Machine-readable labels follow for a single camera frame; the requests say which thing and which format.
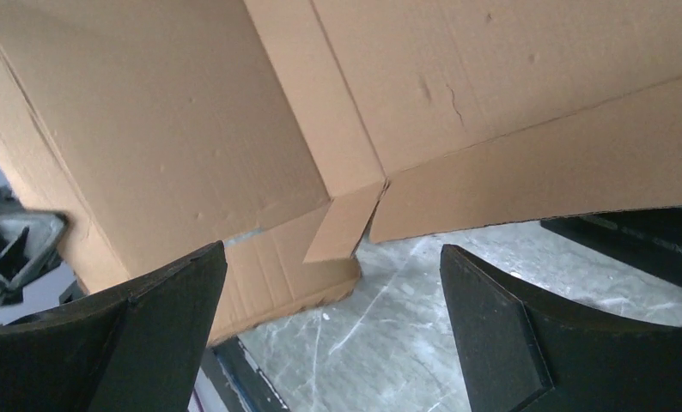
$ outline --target brown cardboard panel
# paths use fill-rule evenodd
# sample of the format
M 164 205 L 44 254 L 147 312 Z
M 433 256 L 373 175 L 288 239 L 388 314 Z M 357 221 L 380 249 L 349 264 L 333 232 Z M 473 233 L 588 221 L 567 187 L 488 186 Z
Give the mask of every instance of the brown cardboard panel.
M 326 189 L 342 196 L 384 174 L 310 2 L 246 0 Z
M 77 273 L 100 274 L 82 279 L 88 291 L 99 292 L 127 281 L 128 271 L 112 245 L 58 160 L 45 148 L 19 88 L 0 61 L 0 167 L 13 191 L 28 209 L 60 210 L 69 216 L 70 230 L 59 247 L 60 254 Z
M 328 202 L 244 3 L 147 5 L 0 2 L 0 53 L 36 150 L 133 276 Z M 37 171 L 43 155 L 15 163 Z
M 228 276 L 210 343 L 348 296 L 361 275 L 355 258 L 304 264 L 328 207 L 227 249 Z
M 308 248 L 305 262 L 352 257 L 376 209 L 384 184 L 379 182 L 333 199 L 313 243 Z
M 314 4 L 390 176 L 682 76 L 682 0 Z
M 682 78 L 392 176 L 371 239 L 676 205 Z

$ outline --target floor scratch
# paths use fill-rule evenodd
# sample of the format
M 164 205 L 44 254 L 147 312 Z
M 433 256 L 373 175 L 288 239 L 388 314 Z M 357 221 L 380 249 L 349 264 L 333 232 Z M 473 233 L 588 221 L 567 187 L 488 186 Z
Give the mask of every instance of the floor scratch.
M 427 409 L 427 412 L 432 412 L 433 410 L 437 409 L 437 407 L 440 406 L 440 403 L 442 403 L 442 401 L 437 401 L 437 403 L 432 405 L 432 408 Z
M 315 350 L 314 350 L 314 368 L 313 368 L 313 376 L 311 377 L 311 393 L 313 394 L 313 399 L 314 403 L 311 406 L 311 410 L 315 411 L 316 410 L 316 402 L 318 401 L 318 391 L 316 389 L 316 376 L 317 376 L 317 367 L 318 367 L 318 347 L 319 347 L 319 342 L 320 342 L 320 328 L 323 326 L 323 319 L 321 318 L 321 311 L 318 311 L 318 323 L 319 327 L 316 330 L 316 345 L 315 345 Z
M 293 363 L 292 360 L 288 360 L 287 362 L 285 362 L 285 365 L 283 365 L 283 367 L 280 368 L 280 371 L 277 373 L 276 377 L 273 379 L 273 382 L 280 380 L 280 378 L 283 376 L 283 374 L 288 371 L 288 368 L 290 367 L 290 365 L 292 363 Z
M 419 242 L 417 242 L 416 245 L 414 245 L 414 247 L 410 250 L 410 253 L 409 253 L 410 258 L 414 258 L 414 252 L 417 251 L 417 249 L 419 248 L 420 245 L 422 245 L 422 243 L 423 243 L 423 240 L 420 240 Z M 376 294 L 376 296 L 371 300 L 371 302 L 366 307 L 366 310 L 362 313 L 362 316 L 354 323 L 354 325 L 351 327 L 351 330 L 349 330 L 349 333 L 347 333 L 346 336 L 344 336 L 344 339 L 341 339 L 340 342 L 335 343 L 331 347 L 331 350 L 328 351 L 329 356 L 331 354 L 333 354 L 334 352 L 336 352 L 337 349 L 343 347 L 346 344 L 346 341 L 348 341 L 349 338 L 354 335 L 354 332 L 356 332 L 356 329 L 358 329 L 358 327 L 362 324 L 362 321 L 364 320 L 364 318 L 366 318 L 366 315 L 368 315 L 368 312 L 371 310 L 372 306 L 374 306 L 374 303 L 376 303 L 376 301 L 389 289 L 389 285 L 391 285 L 392 282 L 394 282 L 394 279 L 397 278 L 399 273 L 401 273 L 402 270 L 404 270 L 404 268 L 406 267 L 406 265 L 408 263 L 409 263 L 409 259 L 405 262 L 405 264 L 402 265 L 402 267 L 399 270 L 394 272 L 394 275 L 392 275 L 392 277 L 389 278 L 389 282 L 387 282 L 387 284 L 384 285 L 384 288 L 382 288 L 379 291 L 379 293 Z

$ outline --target marble floor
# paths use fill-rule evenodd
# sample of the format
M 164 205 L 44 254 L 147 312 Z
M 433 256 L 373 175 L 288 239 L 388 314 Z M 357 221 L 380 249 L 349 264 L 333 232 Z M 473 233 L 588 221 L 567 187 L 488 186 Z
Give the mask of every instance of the marble floor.
M 294 412 L 465 412 L 469 403 L 439 275 L 443 244 L 621 316 L 682 325 L 682 288 L 537 222 L 371 245 L 349 299 L 262 325 L 241 340 Z

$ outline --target black object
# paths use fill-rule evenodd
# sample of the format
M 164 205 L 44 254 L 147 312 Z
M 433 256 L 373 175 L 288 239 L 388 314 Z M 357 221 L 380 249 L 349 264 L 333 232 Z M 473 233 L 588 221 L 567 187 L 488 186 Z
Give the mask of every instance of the black object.
M 288 405 L 240 339 L 231 337 L 212 352 L 214 359 L 203 360 L 202 369 L 230 412 L 288 411 Z
M 86 294 L 78 286 L 78 281 L 73 281 L 61 294 L 58 296 L 58 304 L 64 305 L 71 303 L 74 300 L 79 300 L 85 297 Z
M 441 278 L 473 412 L 682 412 L 682 328 L 566 300 L 458 246 Z
M 682 287 L 682 209 L 603 213 L 541 227 Z
M 0 188 L 0 306 L 22 302 L 22 288 L 60 265 L 65 229 L 62 215 L 26 211 Z
M 222 244 L 0 326 L 0 411 L 184 411 L 227 270 Z

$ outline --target cardboard flap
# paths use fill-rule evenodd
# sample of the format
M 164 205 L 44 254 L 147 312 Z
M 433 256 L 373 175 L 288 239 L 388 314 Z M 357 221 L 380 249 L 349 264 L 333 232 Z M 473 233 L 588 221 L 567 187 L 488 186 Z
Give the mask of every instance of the cardboard flap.
M 305 262 L 353 256 L 384 188 L 385 183 L 379 182 L 333 199 L 308 248 Z
M 682 205 L 682 77 L 390 178 L 374 242 Z
M 361 275 L 354 258 L 303 263 L 327 210 L 327 206 L 316 209 L 228 246 L 225 292 L 212 324 L 211 343 L 351 294 Z

